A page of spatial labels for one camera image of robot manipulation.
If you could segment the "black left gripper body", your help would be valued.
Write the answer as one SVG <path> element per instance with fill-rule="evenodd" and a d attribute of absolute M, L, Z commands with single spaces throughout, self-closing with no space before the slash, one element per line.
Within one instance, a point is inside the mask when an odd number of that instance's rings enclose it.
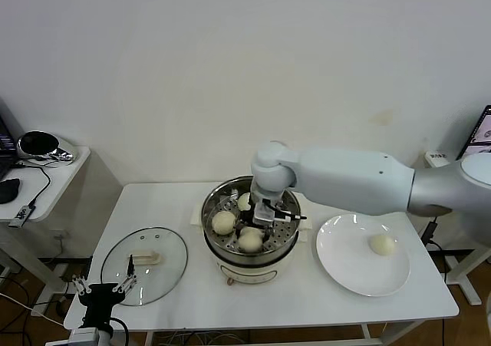
<path fill-rule="evenodd" d="M 79 302 L 86 308 L 83 326 L 108 326 L 112 309 L 124 300 L 124 292 L 117 283 L 89 285 L 79 295 Z"/>

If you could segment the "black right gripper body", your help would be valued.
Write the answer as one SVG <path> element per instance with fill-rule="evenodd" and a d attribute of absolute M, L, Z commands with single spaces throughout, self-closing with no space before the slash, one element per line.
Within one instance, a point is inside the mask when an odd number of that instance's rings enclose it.
<path fill-rule="evenodd" d="M 251 196 L 240 196 L 237 200 L 237 207 L 239 208 L 239 221 L 248 227 L 264 232 L 267 227 L 274 225 L 275 213 L 268 200 L 255 201 Z"/>

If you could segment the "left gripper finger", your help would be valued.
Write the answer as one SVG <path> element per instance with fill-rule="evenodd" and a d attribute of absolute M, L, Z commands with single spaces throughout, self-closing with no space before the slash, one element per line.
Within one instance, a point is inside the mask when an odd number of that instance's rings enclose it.
<path fill-rule="evenodd" d="M 135 265 L 133 263 L 133 256 L 130 255 L 127 265 L 126 277 L 112 289 L 112 292 L 121 294 L 127 294 L 137 283 L 137 276 L 135 274 Z"/>
<path fill-rule="evenodd" d="M 87 279 L 82 275 L 73 275 L 72 283 L 78 295 L 86 295 L 91 292 Z"/>

